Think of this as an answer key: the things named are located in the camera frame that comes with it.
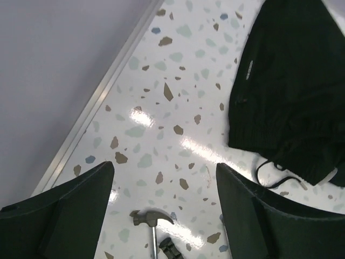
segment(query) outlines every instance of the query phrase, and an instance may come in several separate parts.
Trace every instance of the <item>white floor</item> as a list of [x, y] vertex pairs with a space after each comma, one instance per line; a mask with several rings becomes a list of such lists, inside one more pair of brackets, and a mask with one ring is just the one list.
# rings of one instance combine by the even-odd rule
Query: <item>white floor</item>
[[[185, 259], [230, 258], [215, 168], [226, 162], [252, 179], [265, 161], [226, 146], [231, 87], [260, 3], [166, 0], [157, 13], [55, 184], [114, 163], [96, 259], [149, 258], [149, 228], [129, 217], [149, 207], [176, 220], [159, 222], [158, 239], [170, 235]], [[266, 165], [260, 179], [269, 184], [285, 174]], [[287, 181], [274, 192], [345, 214], [343, 189], [307, 187]]]

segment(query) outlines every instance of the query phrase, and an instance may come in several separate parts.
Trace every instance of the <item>baseboard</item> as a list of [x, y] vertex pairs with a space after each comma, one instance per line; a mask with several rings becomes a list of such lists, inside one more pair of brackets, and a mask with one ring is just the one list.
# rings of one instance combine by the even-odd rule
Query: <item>baseboard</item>
[[54, 157], [53, 161], [49, 165], [48, 169], [44, 173], [42, 179], [40, 180], [31, 196], [35, 196], [53, 187], [61, 171], [64, 169], [67, 161], [72, 155], [75, 147], [80, 141], [84, 131], [91, 123], [97, 110], [114, 85], [122, 69], [127, 64], [128, 59], [131, 57], [133, 51], [137, 47], [146, 29], [152, 22], [157, 10], [160, 8], [163, 2], [164, 0], [152, 0], [152, 2], [149, 4], [143, 16], [140, 18], [138, 24], [134, 28], [133, 32], [128, 37], [128, 40], [117, 55], [115, 61], [110, 66], [101, 83], [98, 85], [91, 99], [79, 116], [78, 120], [75, 122], [66, 140], [62, 144], [61, 148], [59, 149], [58, 153]]

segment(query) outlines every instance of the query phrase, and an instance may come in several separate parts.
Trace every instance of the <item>black plastic object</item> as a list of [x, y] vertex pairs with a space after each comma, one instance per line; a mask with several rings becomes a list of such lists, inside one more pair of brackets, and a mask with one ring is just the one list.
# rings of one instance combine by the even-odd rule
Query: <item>black plastic object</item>
[[345, 257], [345, 215], [284, 198], [224, 163], [216, 175], [233, 259]]
[[167, 237], [160, 243], [160, 248], [168, 259], [184, 259], [180, 251], [176, 248], [171, 238]]
[[114, 177], [104, 162], [0, 211], [0, 258], [93, 259]]

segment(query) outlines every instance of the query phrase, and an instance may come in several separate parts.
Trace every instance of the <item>hammer head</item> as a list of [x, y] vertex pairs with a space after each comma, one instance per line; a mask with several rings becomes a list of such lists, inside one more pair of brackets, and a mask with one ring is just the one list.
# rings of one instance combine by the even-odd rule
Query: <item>hammer head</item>
[[133, 211], [130, 215], [133, 217], [133, 223], [138, 226], [140, 223], [146, 223], [149, 227], [156, 227], [158, 224], [158, 219], [163, 219], [174, 224], [173, 220], [163, 212], [158, 212], [156, 210], [148, 210], [143, 214], [139, 214], [138, 210]]

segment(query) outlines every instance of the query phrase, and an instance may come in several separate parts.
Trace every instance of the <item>black object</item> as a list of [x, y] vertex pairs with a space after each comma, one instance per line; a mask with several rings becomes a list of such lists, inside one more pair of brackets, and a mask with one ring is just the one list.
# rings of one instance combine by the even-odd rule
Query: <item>black object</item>
[[[344, 71], [345, 38], [322, 0], [266, 0], [232, 88], [229, 146], [312, 185], [345, 167]], [[345, 169], [331, 182], [345, 186]]]
[[284, 198], [224, 163], [216, 175], [233, 259], [345, 257], [345, 215]]
[[0, 258], [93, 259], [114, 177], [104, 162], [0, 211]]
[[160, 243], [160, 248], [168, 259], [184, 259], [180, 251], [176, 248], [171, 238], [167, 237]]

